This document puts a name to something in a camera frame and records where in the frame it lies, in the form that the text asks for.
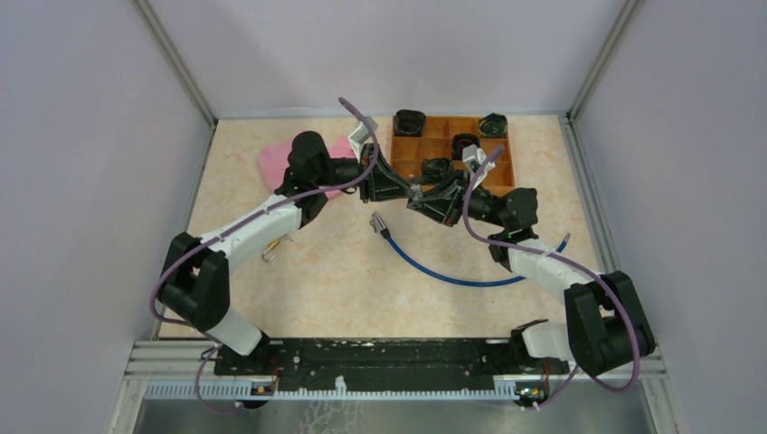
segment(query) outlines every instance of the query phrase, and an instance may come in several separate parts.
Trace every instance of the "black mounting plate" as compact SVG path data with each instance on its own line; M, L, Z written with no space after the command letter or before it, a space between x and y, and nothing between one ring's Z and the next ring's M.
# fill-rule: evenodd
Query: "black mounting plate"
M493 375L544 373L544 359L523 370L506 339L271 338L247 357L224 347L216 375L271 375L279 367L284 392L334 390L344 376L350 392L493 390ZM546 359L550 374L569 365Z

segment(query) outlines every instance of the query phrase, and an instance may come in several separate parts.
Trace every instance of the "gray floor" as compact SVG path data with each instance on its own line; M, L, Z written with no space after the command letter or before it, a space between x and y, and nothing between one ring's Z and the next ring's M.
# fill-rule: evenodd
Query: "gray floor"
M145 401L136 433L649 433L640 387L620 395L575 382L540 413L474 401L279 401L236 416L215 415L196 401Z

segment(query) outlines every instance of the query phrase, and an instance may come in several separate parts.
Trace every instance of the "floor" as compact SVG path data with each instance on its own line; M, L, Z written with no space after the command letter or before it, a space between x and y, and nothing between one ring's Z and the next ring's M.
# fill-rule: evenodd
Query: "floor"
M385 156L391 118L376 118ZM348 118L224 120L218 125L189 232L223 226L271 193L260 177L259 152L315 130L332 145L355 127ZM581 200L555 116L509 117L516 184L538 190L535 231L552 247L570 232L565 254L595 268ZM454 278L508 278L487 246L466 233L405 209L403 201L363 204L357 194L331 199L308 226L291 234L270 263L253 258L232 276L232 305L268 335L298 337L508 336L537 318L563 321L563 306L535 283L465 288L428 277L404 262L368 226L378 211L400 246L421 264ZM497 227L473 222L480 234ZM163 325L160 335L196 336Z

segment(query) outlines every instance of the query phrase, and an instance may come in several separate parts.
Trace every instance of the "white wall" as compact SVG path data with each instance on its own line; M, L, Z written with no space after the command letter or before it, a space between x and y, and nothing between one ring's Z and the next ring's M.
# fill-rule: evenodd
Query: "white wall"
M566 110L623 0L152 0L219 118Z
M647 2L578 126L695 433L767 422L767 4Z
M0 432L103 432L207 127L129 1L0 15Z

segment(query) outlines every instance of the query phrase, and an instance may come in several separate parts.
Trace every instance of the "cable connector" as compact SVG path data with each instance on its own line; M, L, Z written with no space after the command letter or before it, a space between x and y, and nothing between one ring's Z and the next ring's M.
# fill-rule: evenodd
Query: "cable connector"
M370 217L370 225L373 226L375 233L380 233L385 240L392 237L389 227L384 222L384 218L378 212L373 212L373 215Z

